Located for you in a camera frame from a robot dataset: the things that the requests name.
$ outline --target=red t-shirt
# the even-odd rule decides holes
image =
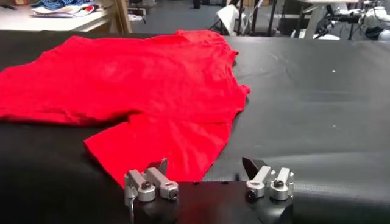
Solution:
[[[85,140],[119,184],[126,171],[163,158],[168,178],[199,181],[245,107],[249,88],[232,73],[236,53],[210,31],[71,37],[0,73],[0,118],[84,126],[126,116]]]

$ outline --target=bolt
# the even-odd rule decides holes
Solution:
[[[246,200],[250,203],[257,201],[257,195],[254,190],[249,190],[246,192]]]
[[[143,183],[141,184],[141,189],[142,189],[142,190],[147,190],[147,189],[149,189],[149,188],[151,188],[151,187],[152,187],[152,183],[149,182],[149,181],[145,181],[145,182],[143,182]]]
[[[276,187],[276,188],[283,187],[284,185],[285,184],[281,180],[275,180],[275,182],[274,182],[274,187]]]
[[[177,198],[177,191],[169,191],[169,198],[171,200],[176,200],[176,198]]]

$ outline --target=gray floor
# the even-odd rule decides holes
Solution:
[[[174,33],[178,29],[208,29],[213,25],[215,13],[220,6],[202,5],[193,8],[192,0],[157,0],[157,5],[146,15],[146,24],[133,22],[135,33]]]
[[[273,27],[278,26],[281,17],[284,0],[279,0],[274,16]],[[147,11],[145,16],[146,24],[142,21],[132,22],[135,33],[169,34],[176,30],[200,30],[209,29],[215,20],[215,13],[221,9],[220,6],[202,5],[200,9],[193,8],[192,0],[157,0],[157,4]],[[246,7],[245,14],[251,11]],[[265,30],[269,24],[271,6],[262,7],[258,11],[256,30]],[[364,40],[359,30],[356,31],[353,40]],[[340,36],[346,40],[349,35],[349,24],[338,24],[331,34]]]

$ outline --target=black table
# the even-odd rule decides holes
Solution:
[[[0,69],[72,34],[0,32]],[[239,50],[235,75],[252,92],[204,180],[245,180],[241,157],[261,158],[296,173],[296,223],[390,223],[390,46],[227,40]],[[109,126],[0,123],[0,222],[127,223],[122,189],[82,144]]]

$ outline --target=white table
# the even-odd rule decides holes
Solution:
[[[29,6],[17,7],[18,10],[0,7],[0,30],[55,30],[55,31],[91,31],[105,23],[111,23],[115,7],[101,12],[93,12],[77,18],[34,18]]]
[[[357,3],[359,0],[299,0],[300,2],[310,3],[316,8],[311,12],[311,18],[305,32],[305,39],[313,39],[318,22],[324,16],[326,5],[335,3]]]

